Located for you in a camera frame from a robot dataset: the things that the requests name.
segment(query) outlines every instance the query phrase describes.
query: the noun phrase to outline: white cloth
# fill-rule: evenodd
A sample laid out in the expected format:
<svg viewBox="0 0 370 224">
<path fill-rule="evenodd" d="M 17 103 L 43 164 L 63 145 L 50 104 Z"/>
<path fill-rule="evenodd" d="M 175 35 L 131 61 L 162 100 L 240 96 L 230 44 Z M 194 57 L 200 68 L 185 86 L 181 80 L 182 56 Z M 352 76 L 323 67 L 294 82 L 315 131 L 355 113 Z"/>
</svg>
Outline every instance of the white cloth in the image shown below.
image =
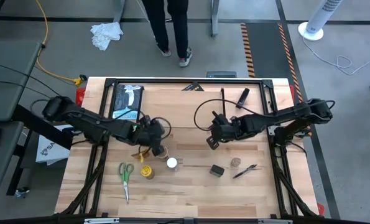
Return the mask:
<svg viewBox="0 0 370 224">
<path fill-rule="evenodd" d="M 120 40 L 120 35 L 124 34 L 118 22 L 93 25 L 91 32 L 93 33 L 92 44 L 100 50 L 106 50 L 110 40 Z"/>
</svg>

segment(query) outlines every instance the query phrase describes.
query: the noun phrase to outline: wooden table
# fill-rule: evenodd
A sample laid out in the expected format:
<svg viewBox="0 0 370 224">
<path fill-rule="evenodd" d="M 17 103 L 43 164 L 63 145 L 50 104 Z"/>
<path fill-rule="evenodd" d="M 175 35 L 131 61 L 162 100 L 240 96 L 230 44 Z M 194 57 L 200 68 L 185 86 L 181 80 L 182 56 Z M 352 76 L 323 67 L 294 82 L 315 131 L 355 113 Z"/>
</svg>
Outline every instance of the wooden table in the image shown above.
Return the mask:
<svg viewBox="0 0 370 224">
<path fill-rule="evenodd" d="M 104 81 L 105 78 L 99 77 L 91 77 L 88 80 L 84 108 L 96 113 L 99 111 Z M 293 106 L 287 79 L 273 79 L 273 83 L 278 108 Z M 244 84 L 202 84 L 204 91 L 181 91 L 188 84 L 137 85 L 145 87 L 141 110 L 152 118 L 161 116 L 171 122 L 172 132 L 164 139 L 163 145 L 169 149 L 170 156 L 178 159 L 179 169 L 172 172 L 166 168 L 164 162 L 150 156 L 144 164 L 155 170 L 155 177 L 147 180 L 140 175 L 141 163 L 131 157 L 131 154 L 137 152 L 137 146 L 128 146 L 111 138 L 103 174 L 99 214 L 108 212 L 110 217 L 137 218 L 269 218 L 270 214 L 279 214 L 266 132 L 245 141 L 222 143 L 213 151 L 206 143 L 210 134 L 200 131 L 193 123 L 196 107 L 203 101 L 221 98 L 221 87 L 224 88 L 225 98 L 232 101 L 237 101 L 244 88 L 249 88 L 244 106 L 263 113 L 257 87 Z M 197 122 L 201 127 L 206 128 L 211 124 L 213 110 L 222 112 L 221 102 L 211 102 L 200 109 Z M 246 113 L 226 104 L 227 117 Z M 295 139 L 294 142 L 302 145 L 300 139 Z M 293 146 L 288 146 L 287 150 L 294 188 L 311 210 L 318 213 L 305 154 Z M 91 146 L 88 143 L 72 147 L 56 212 L 67 208 L 82 188 L 90 151 Z M 230 161 L 234 157 L 241 158 L 238 168 L 230 167 Z M 129 181 L 129 204 L 126 203 L 123 185 L 117 175 L 120 162 L 131 162 L 135 165 Z M 209 173 L 213 164 L 225 168 L 222 177 L 217 178 Z M 251 164 L 258 164 L 262 169 L 232 179 Z M 290 211 L 288 194 L 284 187 L 283 192 L 287 211 Z M 92 198 L 91 190 L 87 209 L 91 207 Z"/>
</svg>

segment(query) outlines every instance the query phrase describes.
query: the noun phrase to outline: white cable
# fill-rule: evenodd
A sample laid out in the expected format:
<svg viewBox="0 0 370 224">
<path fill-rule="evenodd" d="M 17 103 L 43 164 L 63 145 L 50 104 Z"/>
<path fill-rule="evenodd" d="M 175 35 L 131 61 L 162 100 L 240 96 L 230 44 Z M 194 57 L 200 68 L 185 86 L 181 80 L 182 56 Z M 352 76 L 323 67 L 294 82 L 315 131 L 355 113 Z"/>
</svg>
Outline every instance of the white cable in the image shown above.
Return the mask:
<svg viewBox="0 0 370 224">
<path fill-rule="evenodd" d="M 341 72 L 343 72 L 343 73 L 345 73 L 345 74 L 347 74 L 347 75 L 353 75 L 353 74 L 355 74 L 357 71 L 359 71 L 360 69 L 362 69 L 362 68 L 364 68 L 365 66 L 367 66 L 368 64 L 370 64 L 370 61 L 369 62 L 367 62 L 367 63 L 365 63 L 364 65 L 362 65 L 362 66 L 360 66 L 359 68 L 357 68 L 355 71 L 353 71 L 353 72 L 351 72 L 351 73 L 348 73 L 347 71 L 345 71 L 344 70 L 344 68 L 349 68 L 351 65 L 352 65 L 352 60 L 351 59 L 349 59 L 348 57 L 345 57 L 345 56 L 343 56 L 343 55 L 338 55 L 337 57 L 336 57 L 336 62 L 335 63 L 332 63 L 332 62 L 329 62 L 329 61 L 327 61 L 327 60 L 325 60 L 324 58 L 322 58 L 321 56 L 319 56 L 307 43 L 306 43 L 306 41 L 305 41 L 305 35 L 303 35 L 303 43 L 305 44 L 305 46 L 307 46 L 307 48 L 317 57 L 317 58 L 319 58 L 322 62 L 325 62 L 325 63 L 327 63 L 327 64 L 329 64 L 329 65 L 332 65 L 332 66 L 334 66 L 334 67 L 336 67 L 336 68 L 338 68 Z M 345 59 L 345 60 L 347 60 L 348 62 L 349 62 L 349 65 L 340 65 L 339 64 L 339 61 L 340 61 L 340 58 L 343 58 L 343 59 Z"/>
<path fill-rule="evenodd" d="M 150 23 L 150 20 L 149 18 L 147 18 L 147 15 L 146 15 L 146 12 L 143 10 L 143 7 L 142 5 L 139 3 L 139 0 L 136 0 L 137 4 L 139 5 L 139 7 L 141 8 L 142 12 L 143 12 L 143 15 L 145 16 L 145 19 Z"/>
</svg>

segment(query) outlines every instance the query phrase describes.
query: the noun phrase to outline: yellow cable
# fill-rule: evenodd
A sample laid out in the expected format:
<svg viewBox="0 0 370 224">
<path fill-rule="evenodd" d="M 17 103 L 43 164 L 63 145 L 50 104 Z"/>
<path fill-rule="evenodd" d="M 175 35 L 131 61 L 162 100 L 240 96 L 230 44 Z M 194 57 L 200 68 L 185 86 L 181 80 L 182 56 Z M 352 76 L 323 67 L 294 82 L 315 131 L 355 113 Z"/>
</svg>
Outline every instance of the yellow cable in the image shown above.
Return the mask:
<svg viewBox="0 0 370 224">
<path fill-rule="evenodd" d="M 37 2 L 38 6 L 40 7 L 40 10 L 41 10 L 42 15 L 43 15 L 44 20 L 45 20 L 46 31 L 45 31 L 45 38 L 44 38 L 44 41 L 42 42 L 42 45 L 44 45 L 44 46 L 45 46 L 45 43 L 47 42 L 48 34 L 49 34 L 48 20 L 47 20 L 47 16 L 45 15 L 44 10 L 42 9 L 41 4 L 38 2 L 38 0 L 35 0 L 35 1 Z M 39 61 L 39 58 L 40 58 L 40 55 L 41 55 L 41 51 L 42 51 L 42 49 L 40 49 L 40 50 L 38 51 L 38 54 L 37 54 L 37 65 L 40 67 L 40 69 L 41 69 L 43 72 L 45 72 L 46 74 L 49 74 L 49 75 L 51 75 L 51 76 L 53 76 L 53 77 L 56 77 L 56 78 L 60 78 L 60 79 L 63 79 L 63 80 L 71 81 L 71 82 L 73 82 L 76 86 L 79 86 L 79 85 L 83 82 L 83 80 L 82 80 L 81 78 L 67 78 L 67 77 L 63 77 L 63 76 L 60 76 L 60 75 L 56 75 L 56 74 L 54 74 L 54 73 L 52 73 L 52 72 L 50 72 L 50 71 L 46 70 L 46 69 L 41 65 L 41 63 L 40 63 L 40 61 Z"/>
</svg>

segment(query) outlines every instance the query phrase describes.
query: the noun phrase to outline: black desk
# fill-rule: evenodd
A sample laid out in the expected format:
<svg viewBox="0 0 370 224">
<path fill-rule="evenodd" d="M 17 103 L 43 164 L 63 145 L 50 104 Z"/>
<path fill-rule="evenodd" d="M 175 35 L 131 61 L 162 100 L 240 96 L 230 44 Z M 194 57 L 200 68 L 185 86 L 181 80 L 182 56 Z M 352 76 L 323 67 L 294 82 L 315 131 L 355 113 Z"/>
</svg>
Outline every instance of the black desk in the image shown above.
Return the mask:
<svg viewBox="0 0 370 224">
<path fill-rule="evenodd" d="M 25 86 L 33 69 L 41 45 L 36 42 L 0 42 L 0 81 Z M 29 129 L 69 149 L 72 137 L 46 123 L 18 102 L 24 88 L 9 83 L 0 83 L 0 121 L 22 121 Z"/>
<path fill-rule="evenodd" d="M 40 44 L 34 42 L 0 42 L 0 65 L 30 75 Z M 0 81 L 26 85 L 29 77 L 0 66 Z M 24 88 L 0 83 L 0 121 L 9 121 Z"/>
<path fill-rule="evenodd" d="M 19 140 L 23 129 L 22 122 L 4 122 L 0 123 L 1 145 L 0 145 L 0 184 L 5 176 L 6 169 L 11 161 L 11 157 L 16 149 L 16 143 Z"/>
<path fill-rule="evenodd" d="M 21 162 L 29 140 L 26 140 L 25 146 L 17 145 L 23 125 L 67 149 L 70 149 L 72 143 L 70 134 L 59 131 L 18 104 L 40 47 L 35 42 L 0 42 L 0 65 L 7 67 L 0 66 L 0 82 L 18 84 L 0 83 L 0 126 L 4 133 L 0 146 L 0 184 L 12 155 L 19 156 L 7 195 L 14 195 L 23 171 Z"/>
</svg>

